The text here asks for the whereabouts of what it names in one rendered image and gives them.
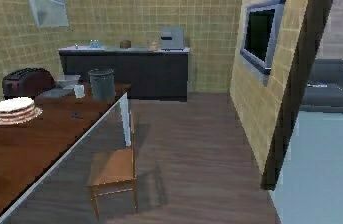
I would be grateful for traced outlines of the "dark grey bin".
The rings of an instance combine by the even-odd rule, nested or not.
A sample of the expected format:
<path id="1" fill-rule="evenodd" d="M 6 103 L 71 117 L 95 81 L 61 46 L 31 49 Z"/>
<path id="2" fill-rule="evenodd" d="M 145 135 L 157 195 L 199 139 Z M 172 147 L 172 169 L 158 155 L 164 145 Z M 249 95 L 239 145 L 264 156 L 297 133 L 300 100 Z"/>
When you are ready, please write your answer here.
<path id="1" fill-rule="evenodd" d="M 95 100 L 107 101 L 115 97 L 113 69 L 93 69 L 88 72 L 88 75 Z"/>

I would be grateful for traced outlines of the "grey framed wall picture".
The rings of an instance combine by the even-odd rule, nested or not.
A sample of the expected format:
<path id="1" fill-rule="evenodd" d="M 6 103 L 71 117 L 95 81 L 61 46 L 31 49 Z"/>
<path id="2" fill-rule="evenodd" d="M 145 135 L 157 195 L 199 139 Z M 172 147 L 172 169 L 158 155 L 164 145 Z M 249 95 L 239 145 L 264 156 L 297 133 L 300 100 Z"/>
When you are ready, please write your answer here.
<path id="1" fill-rule="evenodd" d="M 29 0 L 38 28 L 68 27 L 64 0 Z"/>

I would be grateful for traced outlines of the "dark kitchen counter cabinet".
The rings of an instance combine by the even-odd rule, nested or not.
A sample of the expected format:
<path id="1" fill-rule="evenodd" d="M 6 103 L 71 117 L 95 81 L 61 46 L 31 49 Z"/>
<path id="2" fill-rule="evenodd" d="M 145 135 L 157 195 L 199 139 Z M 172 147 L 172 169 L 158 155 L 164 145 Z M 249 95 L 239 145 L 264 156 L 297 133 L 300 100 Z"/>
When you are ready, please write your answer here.
<path id="1" fill-rule="evenodd" d="M 130 84 L 128 97 L 140 100 L 187 101 L 189 50 L 149 51 L 139 49 L 85 49 L 80 46 L 58 50 L 65 75 L 89 81 L 93 69 L 114 71 L 114 81 Z"/>

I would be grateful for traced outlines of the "brown wooden dining table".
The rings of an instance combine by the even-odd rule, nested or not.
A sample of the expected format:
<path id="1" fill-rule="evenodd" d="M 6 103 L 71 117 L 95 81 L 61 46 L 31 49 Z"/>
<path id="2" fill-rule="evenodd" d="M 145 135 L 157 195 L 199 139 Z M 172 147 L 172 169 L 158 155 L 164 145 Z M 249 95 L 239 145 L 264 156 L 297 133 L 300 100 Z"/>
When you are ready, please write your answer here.
<path id="1" fill-rule="evenodd" d="M 0 126 L 0 223 L 114 106 L 120 105 L 122 117 L 128 117 L 130 89 L 129 84 L 117 84 L 110 101 L 94 100 L 90 86 L 83 98 L 37 98 L 41 115 L 23 124 Z"/>

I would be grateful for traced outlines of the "grey coffee machine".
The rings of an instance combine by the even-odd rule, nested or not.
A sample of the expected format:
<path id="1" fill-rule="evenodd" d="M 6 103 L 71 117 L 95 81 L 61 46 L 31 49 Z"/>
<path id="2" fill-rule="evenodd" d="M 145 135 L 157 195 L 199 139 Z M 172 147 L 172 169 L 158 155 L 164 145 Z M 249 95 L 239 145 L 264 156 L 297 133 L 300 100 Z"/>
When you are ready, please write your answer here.
<path id="1" fill-rule="evenodd" d="M 184 45 L 184 28 L 183 27 L 163 27 L 161 29 L 162 49 L 182 50 Z"/>

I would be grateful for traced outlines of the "dark red toaster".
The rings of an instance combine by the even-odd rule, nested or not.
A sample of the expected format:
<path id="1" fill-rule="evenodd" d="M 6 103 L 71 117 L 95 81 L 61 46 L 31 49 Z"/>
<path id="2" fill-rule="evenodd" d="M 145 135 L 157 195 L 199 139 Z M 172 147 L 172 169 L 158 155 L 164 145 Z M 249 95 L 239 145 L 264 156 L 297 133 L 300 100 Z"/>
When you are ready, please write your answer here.
<path id="1" fill-rule="evenodd" d="M 24 68 L 13 71 L 2 80 L 5 99 L 15 97 L 35 98 L 55 87 L 51 73 L 44 68 Z"/>

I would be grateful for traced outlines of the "grey notepad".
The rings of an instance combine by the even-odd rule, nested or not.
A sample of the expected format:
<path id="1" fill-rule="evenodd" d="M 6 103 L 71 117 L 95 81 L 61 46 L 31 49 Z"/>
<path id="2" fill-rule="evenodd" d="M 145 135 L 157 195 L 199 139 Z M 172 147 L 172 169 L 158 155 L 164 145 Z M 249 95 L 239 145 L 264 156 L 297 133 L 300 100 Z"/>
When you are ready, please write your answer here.
<path id="1" fill-rule="evenodd" d="M 40 98 L 61 98 L 73 92 L 72 89 L 55 88 L 45 91 L 39 95 Z"/>

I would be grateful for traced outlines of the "grey sofa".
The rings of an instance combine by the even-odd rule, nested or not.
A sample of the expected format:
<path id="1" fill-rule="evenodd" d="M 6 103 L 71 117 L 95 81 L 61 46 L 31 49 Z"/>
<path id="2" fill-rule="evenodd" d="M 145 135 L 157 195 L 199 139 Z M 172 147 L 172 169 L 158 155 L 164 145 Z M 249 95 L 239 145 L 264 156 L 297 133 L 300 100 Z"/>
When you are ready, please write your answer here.
<path id="1" fill-rule="evenodd" d="M 300 110 L 343 113 L 342 59 L 316 59 L 314 61 Z"/>

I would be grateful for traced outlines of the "white layered cake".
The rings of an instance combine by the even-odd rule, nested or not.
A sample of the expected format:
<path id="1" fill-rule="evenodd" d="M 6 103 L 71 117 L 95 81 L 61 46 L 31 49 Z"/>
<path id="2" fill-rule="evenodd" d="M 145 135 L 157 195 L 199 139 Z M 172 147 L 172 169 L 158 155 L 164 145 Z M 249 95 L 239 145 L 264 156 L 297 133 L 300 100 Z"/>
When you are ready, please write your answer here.
<path id="1" fill-rule="evenodd" d="M 16 125 L 31 121 L 43 110 L 30 97 L 16 97 L 0 102 L 0 125 Z"/>

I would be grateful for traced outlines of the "grey framed black television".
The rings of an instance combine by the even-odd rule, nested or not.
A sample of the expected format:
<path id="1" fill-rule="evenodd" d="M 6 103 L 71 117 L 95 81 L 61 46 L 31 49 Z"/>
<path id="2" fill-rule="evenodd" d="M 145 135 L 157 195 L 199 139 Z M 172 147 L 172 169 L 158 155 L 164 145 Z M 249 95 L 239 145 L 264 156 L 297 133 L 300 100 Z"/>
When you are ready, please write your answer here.
<path id="1" fill-rule="evenodd" d="M 246 8 L 240 54 L 263 75 L 271 72 L 285 0 L 266 0 Z"/>

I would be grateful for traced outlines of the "wooden chair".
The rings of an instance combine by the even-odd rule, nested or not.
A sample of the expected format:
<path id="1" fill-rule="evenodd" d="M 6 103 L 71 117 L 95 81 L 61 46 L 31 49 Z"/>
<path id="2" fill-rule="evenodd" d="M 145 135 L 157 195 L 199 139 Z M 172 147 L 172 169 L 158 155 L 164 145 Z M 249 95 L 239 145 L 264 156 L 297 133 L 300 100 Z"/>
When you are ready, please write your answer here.
<path id="1" fill-rule="evenodd" d="M 97 197 L 132 191 L 134 208 L 138 210 L 137 173 L 135 153 L 135 124 L 132 112 L 129 112 L 129 134 L 131 144 L 123 149 L 94 153 L 90 166 L 87 188 L 96 219 L 100 218 Z M 130 184 L 130 188 L 101 192 L 102 187 L 117 187 Z"/>

